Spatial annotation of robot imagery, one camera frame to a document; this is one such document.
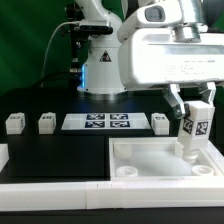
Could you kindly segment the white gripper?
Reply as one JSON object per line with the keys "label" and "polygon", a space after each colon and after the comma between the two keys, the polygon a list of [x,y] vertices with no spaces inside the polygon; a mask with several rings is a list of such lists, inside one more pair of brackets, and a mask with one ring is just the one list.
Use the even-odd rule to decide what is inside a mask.
{"label": "white gripper", "polygon": [[121,82],[128,90],[168,85],[163,96],[175,118],[181,119],[185,107],[180,87],[198,85],[201,101],[214,105],[216,85],[224,83],[224,34],[203,33],[199,43],[179,43],[166,28],[139,29],[120,46],[118,62]]}

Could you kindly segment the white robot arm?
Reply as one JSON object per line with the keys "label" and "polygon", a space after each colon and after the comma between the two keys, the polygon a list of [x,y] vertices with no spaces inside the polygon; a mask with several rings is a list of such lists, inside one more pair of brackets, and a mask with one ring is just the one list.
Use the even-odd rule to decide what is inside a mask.
{"label": "white robot arm", "polygon": [[124,20],[102,0],[74,0],[73,31],[88,44],[77,90],[96,99],[161,89],[178,118],[178,91],[199,88],[213,101],[224,84],[224,34],[211,33],[203,0],[121,0]]}

